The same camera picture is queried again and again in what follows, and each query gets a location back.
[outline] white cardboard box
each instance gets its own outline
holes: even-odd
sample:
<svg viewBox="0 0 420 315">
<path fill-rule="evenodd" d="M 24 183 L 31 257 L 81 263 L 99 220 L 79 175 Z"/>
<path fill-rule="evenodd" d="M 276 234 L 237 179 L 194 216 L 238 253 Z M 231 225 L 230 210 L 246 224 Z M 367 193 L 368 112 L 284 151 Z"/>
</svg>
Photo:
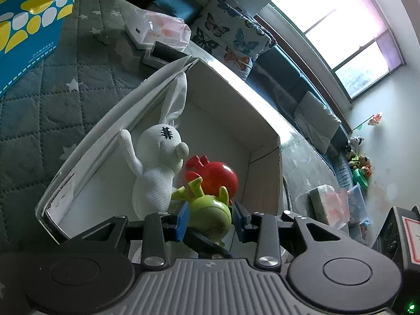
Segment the white cardboard box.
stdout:
<svg viewBox="0 0 420 315">
<path fill-rule="evenodd" d="M 233 200 L 249 212 L 277 214 L 282 200 L 280 139 L 261 115 L 271 106 L 239 78 L 232 82 L 230 77 L 228 83 L 203 61 L 186 64 L 187 60 L 173 62 L 144 81 L 66 160 L 36 209 L 37 218 L 54 237 L 74 237 L 117 214 L 137 220 L 132 206 L 135 175 L 116 135 L 128 129 L 136 143 L 145 129 L 157 124 L 167 88 L 181 71 L 186 72 L 188 89 L 178 131 L 190 157 L 207 155 L 210 161 L 226 163 L 239 178 Z M 179 185 L 178 176 L 174 187 Z"/>
</svg>

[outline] blue pillow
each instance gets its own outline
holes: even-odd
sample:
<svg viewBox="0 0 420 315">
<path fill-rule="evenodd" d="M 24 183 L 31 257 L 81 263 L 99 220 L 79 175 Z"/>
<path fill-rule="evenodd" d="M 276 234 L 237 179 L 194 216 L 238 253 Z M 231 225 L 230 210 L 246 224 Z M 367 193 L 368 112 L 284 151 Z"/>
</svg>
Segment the blue pillow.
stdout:
<svg viewBox="0 0 420 315">
<path fill-rule="evenodd" d="M 167 15 L 181 18 L 186 24 L 194 22 L 203 9 L 203 6 L 195 0 L 156 0 L 153 3 Z"/>
</svg>

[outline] orange butterfly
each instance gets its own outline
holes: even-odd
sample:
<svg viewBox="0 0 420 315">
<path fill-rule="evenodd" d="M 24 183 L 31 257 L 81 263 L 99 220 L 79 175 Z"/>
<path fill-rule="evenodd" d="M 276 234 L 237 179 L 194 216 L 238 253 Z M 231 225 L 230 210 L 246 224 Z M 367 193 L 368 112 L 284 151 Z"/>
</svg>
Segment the orange butterfly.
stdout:
<svg viewBox="0 0 420 315">
<path fill-rule="evenodd" d="M 226 54 L 224 55 L 225 62 L 237 66 L 241 71 L 245 71 L 251 61 L 251 58 L 248 56 L 237 57 L 235 52 L 233 52 L 229 47 L 226 47 Z"/>
</svg>

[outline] white rabbit toy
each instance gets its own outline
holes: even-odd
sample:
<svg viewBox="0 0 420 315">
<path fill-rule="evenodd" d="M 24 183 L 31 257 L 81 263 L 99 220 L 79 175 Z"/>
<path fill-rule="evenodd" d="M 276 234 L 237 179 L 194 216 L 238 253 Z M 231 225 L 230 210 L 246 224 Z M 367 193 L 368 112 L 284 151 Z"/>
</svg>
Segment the white rabbit toy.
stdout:
<svg viewBox="0 0 420 315">
<path fill-rule="evenodd" d="M 186 88 L 186 74 L 181 72 L 166 94 L 160 124 L 140 135 L 135 150 L 128 130 L 120 130 L 118 134 L 125 160 L 137 176 L 132 199 L 140 220 L 148 214 L 167 211 L 173 178 L 188 156 L 188 146 L 174 128 L 174 121 L 185 107 Z"/>
</svg>

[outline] white label with red border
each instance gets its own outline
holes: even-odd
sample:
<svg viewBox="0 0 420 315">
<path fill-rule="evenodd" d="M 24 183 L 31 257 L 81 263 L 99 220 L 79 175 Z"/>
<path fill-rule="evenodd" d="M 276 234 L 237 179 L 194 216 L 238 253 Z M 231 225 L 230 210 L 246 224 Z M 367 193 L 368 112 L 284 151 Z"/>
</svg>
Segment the white label with red border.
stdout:
<svg viewBox="0 0 420 315">
<path fill-rule="evenodd" d="M 420 265 L 420 221 L 402 217 L 402 222 L 407 234 L 411 261 Z"/>
</svg>

